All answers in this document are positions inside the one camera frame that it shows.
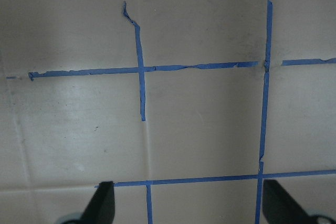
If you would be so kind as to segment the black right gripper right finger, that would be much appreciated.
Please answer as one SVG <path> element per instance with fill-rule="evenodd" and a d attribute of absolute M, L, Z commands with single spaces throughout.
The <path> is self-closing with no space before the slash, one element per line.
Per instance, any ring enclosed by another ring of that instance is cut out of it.
<path fill-rule="evenodd" d="M 320 216 L 308 215 L 276 180 L 264 180 L 262 188 L 262 211 L 268 223 L 317 223 Z"/>

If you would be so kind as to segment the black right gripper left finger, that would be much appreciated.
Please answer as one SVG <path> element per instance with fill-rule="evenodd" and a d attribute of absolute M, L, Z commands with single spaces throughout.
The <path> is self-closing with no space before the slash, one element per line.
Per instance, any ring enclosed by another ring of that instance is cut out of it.
<path fill-rule="evenodd" d="M 101 182 L 81 215 L 80 223 L 111 224 L 114 217 L 114 183 Z"/>

